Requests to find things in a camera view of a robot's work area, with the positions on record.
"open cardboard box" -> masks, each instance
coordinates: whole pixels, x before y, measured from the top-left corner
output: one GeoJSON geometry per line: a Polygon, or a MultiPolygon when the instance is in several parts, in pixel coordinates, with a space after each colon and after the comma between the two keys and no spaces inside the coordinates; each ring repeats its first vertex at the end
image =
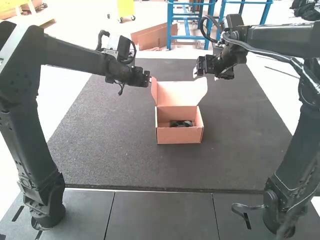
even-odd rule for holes
{"type": "Polygon", "coordinates": [[[155,131],[158,144],[199,144],[204,123],[198,103],[208,91],[207,78],[195,81],[157,81],[152,78],[155,131]],[[192,121],[192,127],[170,127],[170,121],[192,121]]]}

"box lid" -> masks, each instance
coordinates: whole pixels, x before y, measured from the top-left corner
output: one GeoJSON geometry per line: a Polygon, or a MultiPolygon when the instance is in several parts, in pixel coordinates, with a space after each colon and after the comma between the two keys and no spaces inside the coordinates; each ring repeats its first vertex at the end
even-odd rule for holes
{"type": "Polygon", "coordinates": [[[157,81],[152,77],[151,81],[151,94],[158,107],[197,106],[208,91],[206,77],[194,81],[157,81]]]}

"yellow cart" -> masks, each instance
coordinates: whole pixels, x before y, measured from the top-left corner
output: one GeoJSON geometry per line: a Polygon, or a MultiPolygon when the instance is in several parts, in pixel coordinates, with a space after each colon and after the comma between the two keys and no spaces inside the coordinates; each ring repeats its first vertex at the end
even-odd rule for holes
{"type": "Polygon", "coordinates": [[[120,23],[124,22],[125,17],[130,17],[132,21],[136,20],[134,15],[134,0],[116,0],[116,8],[118,13],[118,21],[120,23]]]}

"white label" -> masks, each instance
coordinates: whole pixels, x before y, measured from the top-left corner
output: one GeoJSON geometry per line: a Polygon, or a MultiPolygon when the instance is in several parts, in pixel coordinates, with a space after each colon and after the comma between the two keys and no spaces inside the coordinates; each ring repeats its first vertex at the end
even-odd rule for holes
{"type": "Polygon", "coordinates": [[[104,52],[105,54],[109,54],[109,55],[111,55],[111,56],[114,56],[115,59],[118,60],[118,51],[110,50],[110,49],[104,49],[103,52],[104,52]]]}

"black rubber mat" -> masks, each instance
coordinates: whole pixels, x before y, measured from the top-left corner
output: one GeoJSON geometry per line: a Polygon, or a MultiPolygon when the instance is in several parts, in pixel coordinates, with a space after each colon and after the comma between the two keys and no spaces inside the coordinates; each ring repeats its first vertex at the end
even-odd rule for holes
{"type": "MultiPolygon", "coordinates": [[[[191,59],[137,59],[159,81],[192,81],[191,59]]],[[[67,185],[126,190],[262,191],[291,134],[246,65],[199,104],[201,144],[157,145],[150,88],[93,75],[48,142],[67,185]]]]}

